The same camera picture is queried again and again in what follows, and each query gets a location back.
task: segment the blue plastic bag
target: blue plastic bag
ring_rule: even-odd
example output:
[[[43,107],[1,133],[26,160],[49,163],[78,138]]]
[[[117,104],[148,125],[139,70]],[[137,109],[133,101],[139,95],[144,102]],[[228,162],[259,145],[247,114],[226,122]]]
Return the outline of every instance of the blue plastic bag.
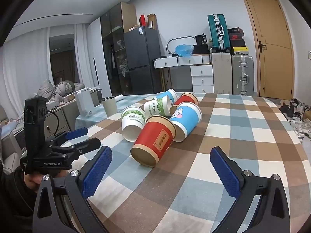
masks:
[[[175,53],[180,57],[190,57],[193,52],[193,46],[190,45],[179,45],[175,48]]]

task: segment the metal screw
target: metal screw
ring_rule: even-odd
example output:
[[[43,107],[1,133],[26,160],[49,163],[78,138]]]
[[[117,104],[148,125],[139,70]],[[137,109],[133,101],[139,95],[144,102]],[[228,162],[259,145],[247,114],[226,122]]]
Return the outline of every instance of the metal screw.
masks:
[[[43,176],[43,180],[48,180],[50,178],[50,175],[46,174]]]
[[[252,176],[252,172],[250,171],[250,170],[245,170],[244,171],[244,175],[246,175],[246,176]]]
[[[73,170],[73,171],[71,171],[71,173],[70,173],[70,175],[71,176],[77,176],[79,174],[79,171],[78,170]]]
[[[273,178],[274,178],[275,180],[279,180],[279,179],[280,179],[280,176],[279,176],[278,174],[273,174]]]

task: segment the gray suitcase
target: gray suitcase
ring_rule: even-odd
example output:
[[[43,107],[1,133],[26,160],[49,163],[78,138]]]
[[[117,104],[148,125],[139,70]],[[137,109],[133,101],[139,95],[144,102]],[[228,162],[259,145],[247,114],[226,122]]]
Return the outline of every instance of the gray suitcase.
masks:
[[[217,52],[211,54],[214,77],[214,93],[232,94],[231,54]]]
[[[254,95],[254,60],[249,55],[232,56],[234,95]]]

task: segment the teal suitcase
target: teal suitcase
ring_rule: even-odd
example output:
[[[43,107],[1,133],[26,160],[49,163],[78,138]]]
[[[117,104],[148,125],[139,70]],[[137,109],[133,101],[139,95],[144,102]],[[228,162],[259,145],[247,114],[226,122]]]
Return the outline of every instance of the teal suitcase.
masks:
[[[212,52],[230,52],[230,40],[224,15],[207,16],[212,36]]]

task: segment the door frame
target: door frame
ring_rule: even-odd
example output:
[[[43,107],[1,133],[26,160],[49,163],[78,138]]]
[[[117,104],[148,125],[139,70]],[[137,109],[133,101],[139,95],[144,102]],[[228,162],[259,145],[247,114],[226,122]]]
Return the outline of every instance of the door frame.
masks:
[[[285,19],[285,23],[288,29],[288,33],[289,33],[289,37],[290,37],[290,47],[292,50],[292,66],[293,66],[293,75],[292,75],[292,91],[291,91],[291,97],[293,98],[293,94],[294,94],[294,83],[295,83],[295,60],[294,60],[294,48],[293,48],[293,42],[292,42],[292,37],[291,37],[291,33],[290,33],[290,28],[288,26],[288,22],[287,22],[287,18],[285,16],[284,10],[282,8],[282,5],[280,3],[279,0],[275,0],[279,3],[279,6],[281,8],[282,14],[284,16]],[[252,31],[253,31],[253,35],[254,35],[254,41],[255,41],[255,48],[256,48],[256,60],[257,60],[257,96],[260,95],[260,83],[261,83],[261,78],[260,78],[260,56],[259,56],[259,46],[258,46],[258,38],[257,38],[257,34],[256,34],[256,29],[255,29],[255,24],[254,24],[254,20],[252,18],[252,14],[251,14],[251,10],[248,6],[247,0],[244,0],[247,12],[248,12],[248,16],[249,16],[249,20],[251,21],[251,25],[252,25]]]

